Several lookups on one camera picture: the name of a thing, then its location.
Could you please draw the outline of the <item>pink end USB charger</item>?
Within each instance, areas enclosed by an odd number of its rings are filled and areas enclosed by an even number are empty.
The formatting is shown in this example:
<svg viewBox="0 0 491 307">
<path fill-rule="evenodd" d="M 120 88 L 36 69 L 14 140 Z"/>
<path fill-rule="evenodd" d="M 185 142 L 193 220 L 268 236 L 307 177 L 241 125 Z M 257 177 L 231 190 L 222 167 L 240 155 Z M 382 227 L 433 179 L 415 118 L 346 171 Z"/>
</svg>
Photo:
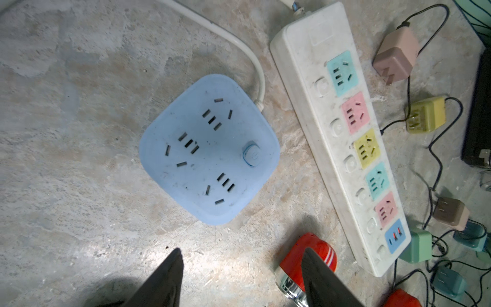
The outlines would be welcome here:
<svg viewBox="0 0 491 307">
<path fill-rule="evenodd" d="M 409 23 L 403 23 L 385 36 L 372 66 L 387 85 L 407 79 L 419 52 L 419 42 Z"/>
</svg>

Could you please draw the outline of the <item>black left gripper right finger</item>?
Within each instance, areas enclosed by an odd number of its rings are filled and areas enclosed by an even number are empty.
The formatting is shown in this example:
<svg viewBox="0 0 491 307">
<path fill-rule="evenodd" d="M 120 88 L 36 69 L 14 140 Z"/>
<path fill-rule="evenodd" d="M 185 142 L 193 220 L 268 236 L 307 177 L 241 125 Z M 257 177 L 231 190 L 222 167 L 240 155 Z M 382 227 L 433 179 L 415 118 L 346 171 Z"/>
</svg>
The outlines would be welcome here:
<svg viewBox="0 0 491 307">
<path fill-rule="evenodd" d="M 312 248 L 301 262 L 308 306 L 363 306 Z"/>
</svg>

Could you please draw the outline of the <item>teal USB charger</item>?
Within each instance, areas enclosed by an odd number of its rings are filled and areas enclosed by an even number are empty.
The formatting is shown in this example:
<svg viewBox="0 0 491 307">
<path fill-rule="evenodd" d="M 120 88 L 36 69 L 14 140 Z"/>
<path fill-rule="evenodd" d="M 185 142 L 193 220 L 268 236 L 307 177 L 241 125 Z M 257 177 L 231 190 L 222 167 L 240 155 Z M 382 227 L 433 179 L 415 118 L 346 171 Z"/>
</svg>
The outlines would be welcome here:
<svg viewBox="0 0 491 307">
<path fill-rule="evenodd" d="M 487 227 L 483 224 L 468 220 L 465 229 L 456 231 L 453 234 L 453 239 L 474 251 L 483 251 L 488 237 Z"/>
</svg>

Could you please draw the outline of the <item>yellow USB charger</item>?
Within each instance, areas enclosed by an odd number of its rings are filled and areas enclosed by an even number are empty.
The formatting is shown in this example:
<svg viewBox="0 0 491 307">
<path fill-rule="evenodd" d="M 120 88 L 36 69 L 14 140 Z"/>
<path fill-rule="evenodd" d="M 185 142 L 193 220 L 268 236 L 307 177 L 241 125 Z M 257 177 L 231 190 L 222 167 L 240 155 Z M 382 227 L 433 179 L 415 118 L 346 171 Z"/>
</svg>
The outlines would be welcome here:
<svg viewBox="0 0 491 307">
<path fill-rule="evenodd" d="M 425 134 L 446 123 L 445 98 L 432 97 L 410 105 L 406 130 L 409 134 Z"/>
</svg>

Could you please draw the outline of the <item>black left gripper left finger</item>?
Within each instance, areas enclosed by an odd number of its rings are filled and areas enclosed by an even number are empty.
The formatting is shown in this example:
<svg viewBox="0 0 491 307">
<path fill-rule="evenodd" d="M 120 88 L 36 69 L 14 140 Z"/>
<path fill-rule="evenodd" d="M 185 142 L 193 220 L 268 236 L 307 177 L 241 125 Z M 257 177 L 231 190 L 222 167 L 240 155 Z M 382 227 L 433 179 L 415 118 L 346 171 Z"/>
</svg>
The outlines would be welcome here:
<svg viewBox="0 0 491 307">
<path fill-rule="evenodd" d="M 122 306 L 179 306 L 183 274 L 182 252 L 175 248 Z"/>
</svg>

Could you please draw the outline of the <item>green charger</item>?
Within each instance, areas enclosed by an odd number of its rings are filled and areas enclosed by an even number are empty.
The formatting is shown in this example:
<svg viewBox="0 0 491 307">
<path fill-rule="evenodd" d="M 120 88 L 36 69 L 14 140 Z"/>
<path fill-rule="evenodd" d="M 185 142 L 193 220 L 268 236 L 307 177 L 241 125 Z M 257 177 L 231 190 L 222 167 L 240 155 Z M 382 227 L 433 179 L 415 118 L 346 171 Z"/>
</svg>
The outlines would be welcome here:
<svg viewBox="0 0 491 307">
<path fill-rule="evenodd" d="M 430 260 L 432 258 L 432 234 L 420 228 L 411 228 L 410 236 L 410 244 L 398 258 L 410 264 Z"/>
</svg>

